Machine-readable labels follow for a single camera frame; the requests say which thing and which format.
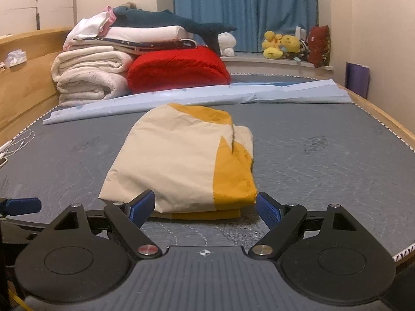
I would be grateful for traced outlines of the wooden bed frame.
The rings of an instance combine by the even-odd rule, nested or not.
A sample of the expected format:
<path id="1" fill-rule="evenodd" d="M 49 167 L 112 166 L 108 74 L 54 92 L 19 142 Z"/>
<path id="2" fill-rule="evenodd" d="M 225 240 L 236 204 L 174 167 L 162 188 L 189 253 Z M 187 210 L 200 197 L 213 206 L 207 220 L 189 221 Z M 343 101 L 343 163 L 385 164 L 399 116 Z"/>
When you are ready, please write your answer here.
<path id="1" fill-rule="evenodd" d="M 1 40 L 27 61 L 1 70 L 1 141 L 11 141 L 1 168 L 2 197 L 38 197 L 30 221 L 52 221 L 80 203 L 100 209 L 104 177 L 139 114 L 50 126 L 43 119 L 58 94 L 50 68 L 67 29 L 41 30 Z M 414 258 L 414 134 L 386 111 L 352 94 L 339 104 L 227 105 L 233 120 L 254 136 L 253 175 L 259 189 L 283 203 L 322 210 L 330 203 L 351 212 L 401 261 Z"/>

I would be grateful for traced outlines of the blue curtain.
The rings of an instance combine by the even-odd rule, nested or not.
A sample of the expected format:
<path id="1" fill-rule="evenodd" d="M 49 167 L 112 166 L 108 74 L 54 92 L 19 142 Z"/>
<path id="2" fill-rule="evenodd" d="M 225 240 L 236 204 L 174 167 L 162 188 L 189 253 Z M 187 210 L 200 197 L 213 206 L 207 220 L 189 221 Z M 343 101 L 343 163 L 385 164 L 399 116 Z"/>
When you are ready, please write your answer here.
<path id="1" fill-rule="evenodd" d="M 259 52 L 267 31 L 294 34 L 317 24 L 318 0 L 174 0 L 175 13 L 236 27 L 236 50 Z"/>

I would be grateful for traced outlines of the blue shark plush toy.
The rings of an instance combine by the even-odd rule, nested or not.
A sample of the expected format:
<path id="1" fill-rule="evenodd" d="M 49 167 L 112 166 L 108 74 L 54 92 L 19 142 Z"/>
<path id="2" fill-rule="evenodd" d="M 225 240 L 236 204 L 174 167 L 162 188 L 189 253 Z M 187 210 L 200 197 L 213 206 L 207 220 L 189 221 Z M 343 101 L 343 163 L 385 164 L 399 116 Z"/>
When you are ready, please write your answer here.
<path id="1" fill-rule="evenodd" d="M 113 9 L 113 12 L 116 16 L 113 26 L 116 27 L 152 28 L 173 25 L 181 26 L 188 33 L 198 35 L 217 55 L 220 55 L 219 34 L 237 30 L 233 25 L 224 23 L 199 23 L 190 18 L 178 16 L 169 10 L 152 12 L 131 9 L 127 6 L 118 6 Z"/>

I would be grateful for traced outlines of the white plush toy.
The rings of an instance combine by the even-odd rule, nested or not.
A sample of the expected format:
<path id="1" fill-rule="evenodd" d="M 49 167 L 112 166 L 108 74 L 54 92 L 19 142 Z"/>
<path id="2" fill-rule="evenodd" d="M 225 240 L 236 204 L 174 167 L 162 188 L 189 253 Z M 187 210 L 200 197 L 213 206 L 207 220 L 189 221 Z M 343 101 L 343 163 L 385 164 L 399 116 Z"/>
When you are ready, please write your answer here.
<path id="1" fill-rule="evenodd" d="M 234 47 L 236 46 L 236 38 L 229 32 L 223 32 L 218 35 L 218 43 L 221 56 L 234 57 Z"/>

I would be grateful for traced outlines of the yellow plush toys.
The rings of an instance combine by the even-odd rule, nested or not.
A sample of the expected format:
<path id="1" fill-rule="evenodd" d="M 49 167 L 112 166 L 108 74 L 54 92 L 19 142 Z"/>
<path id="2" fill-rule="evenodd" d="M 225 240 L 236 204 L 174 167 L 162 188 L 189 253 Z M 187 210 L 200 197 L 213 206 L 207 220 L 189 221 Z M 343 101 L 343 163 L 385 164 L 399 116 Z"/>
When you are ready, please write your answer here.
<path id="1" fill-rule="evenodd" d="M 289 34 L 267 31 L 262 42 L 263 56 L 267 59 L 305 61 L 308 55 L 306 42 Z"/>

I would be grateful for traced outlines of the purple paper bag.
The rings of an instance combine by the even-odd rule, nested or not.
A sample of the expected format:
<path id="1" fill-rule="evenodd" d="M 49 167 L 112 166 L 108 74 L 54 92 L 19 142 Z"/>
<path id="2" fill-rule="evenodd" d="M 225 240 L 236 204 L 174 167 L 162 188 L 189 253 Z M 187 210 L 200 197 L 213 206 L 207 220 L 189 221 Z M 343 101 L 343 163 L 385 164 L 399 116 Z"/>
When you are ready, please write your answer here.
<path id="1" fill-rule="evenodd" d="M 358 96 L 367 99 L 371 72 L 367 66 L 346 63 L 345 68 L 345 87 Z"/>

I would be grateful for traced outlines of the light blue folded sheet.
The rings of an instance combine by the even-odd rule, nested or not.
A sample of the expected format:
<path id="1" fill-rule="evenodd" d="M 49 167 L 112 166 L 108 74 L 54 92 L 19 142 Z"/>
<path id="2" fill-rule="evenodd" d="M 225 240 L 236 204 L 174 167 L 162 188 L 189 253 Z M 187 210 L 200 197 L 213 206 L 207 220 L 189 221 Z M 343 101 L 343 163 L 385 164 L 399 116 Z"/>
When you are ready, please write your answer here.
<path id="1" fill-rule="evenodd" d="M 53 111 L 44 125 L 113 115 L 146 112 L 168 103 L 182 105 L 240 105 L 249 103 L 350 104 L 348 92 L 331 79 L 303 83 L 237 82 L 229 85 L 180 88 L 137 93 Z"/>

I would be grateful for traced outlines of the red folded blanket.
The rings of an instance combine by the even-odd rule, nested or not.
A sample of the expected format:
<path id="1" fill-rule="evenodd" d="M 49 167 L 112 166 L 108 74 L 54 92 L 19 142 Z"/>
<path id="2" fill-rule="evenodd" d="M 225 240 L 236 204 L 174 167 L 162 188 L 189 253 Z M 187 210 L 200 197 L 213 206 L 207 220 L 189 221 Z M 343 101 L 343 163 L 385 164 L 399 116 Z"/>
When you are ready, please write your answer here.
<path id="1" fill-rule="evenodd" d="M 127 85 L 132 93 L 230 82 L 224 62 L 206 46 L 145 53 L 135 59 L 127 73 Z"/>

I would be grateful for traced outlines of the dark red plush toy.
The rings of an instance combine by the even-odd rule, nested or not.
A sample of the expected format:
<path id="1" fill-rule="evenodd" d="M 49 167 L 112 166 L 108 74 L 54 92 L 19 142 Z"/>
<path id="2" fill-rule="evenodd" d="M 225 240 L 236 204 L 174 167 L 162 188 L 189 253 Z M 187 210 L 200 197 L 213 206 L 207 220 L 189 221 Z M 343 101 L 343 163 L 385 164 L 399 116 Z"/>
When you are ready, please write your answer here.
<path id="1" fill-rule="evenodd" d="M 320 68 L 328 62 L 331 50 L 330 28 L 326 26 L 313 27 L 307 38 L 308 56 L 307 62 Z"/>

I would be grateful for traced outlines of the cream and yellow jacket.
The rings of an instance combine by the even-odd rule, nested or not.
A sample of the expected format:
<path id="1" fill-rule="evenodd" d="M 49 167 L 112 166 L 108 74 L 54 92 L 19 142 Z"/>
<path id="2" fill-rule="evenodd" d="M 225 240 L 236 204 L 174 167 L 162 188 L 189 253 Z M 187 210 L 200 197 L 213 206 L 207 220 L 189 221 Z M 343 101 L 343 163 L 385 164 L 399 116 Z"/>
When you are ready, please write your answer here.
<path id="1" fill-rule="evenodd" d="M 131 128 L 99 198 L 127 204 L 150 189 L 155 217 L 238 218 L 258 193 L 253 160 L 253 134 L 235 125 L 228 112 L 160 105 Z"/>

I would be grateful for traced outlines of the white folded clothes stack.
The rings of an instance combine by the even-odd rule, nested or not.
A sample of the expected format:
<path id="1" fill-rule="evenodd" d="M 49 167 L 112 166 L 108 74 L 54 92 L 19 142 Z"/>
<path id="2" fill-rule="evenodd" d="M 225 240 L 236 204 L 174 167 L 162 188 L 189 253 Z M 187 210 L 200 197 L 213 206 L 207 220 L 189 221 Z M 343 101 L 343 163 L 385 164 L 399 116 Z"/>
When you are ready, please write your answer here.
<path id="1" fill-rule="evenodd" d="M 132 55 L 141 55 L 151 51 L 197 47 L 197 43 L 179 25 L 116 27 L 114 22 L 115 14 L 110 8 L 90 18 L 81 19 L 67 35 L 63 50 L 103 45 Z"/>

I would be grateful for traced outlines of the white tissue pack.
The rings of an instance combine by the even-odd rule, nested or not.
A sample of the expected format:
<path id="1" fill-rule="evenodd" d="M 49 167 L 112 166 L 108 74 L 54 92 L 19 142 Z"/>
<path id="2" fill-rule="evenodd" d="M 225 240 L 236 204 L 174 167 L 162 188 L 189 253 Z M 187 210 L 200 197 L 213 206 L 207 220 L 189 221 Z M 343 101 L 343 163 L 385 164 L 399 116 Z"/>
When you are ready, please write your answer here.
<path id="1" fill-rule="evenodd" d="M 27 61 L 27 54 L 22 49 L 17 49 L 8 53 L 4 64 L 6 68 L 23 64 Z"/>

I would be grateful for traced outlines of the cream folded quilt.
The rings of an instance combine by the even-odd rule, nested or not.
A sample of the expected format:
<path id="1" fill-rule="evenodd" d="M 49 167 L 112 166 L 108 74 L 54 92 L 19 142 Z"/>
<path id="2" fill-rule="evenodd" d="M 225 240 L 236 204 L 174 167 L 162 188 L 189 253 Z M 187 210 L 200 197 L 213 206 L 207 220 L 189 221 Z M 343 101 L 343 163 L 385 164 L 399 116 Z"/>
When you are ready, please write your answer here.
<path id="1" fill-rule="evenodd" d="M 60 53 L 51 66 L 59 105 L 70 108 L 127 95 L 127 72 L 133 62 L 130 54 L 111 46 Z"/>

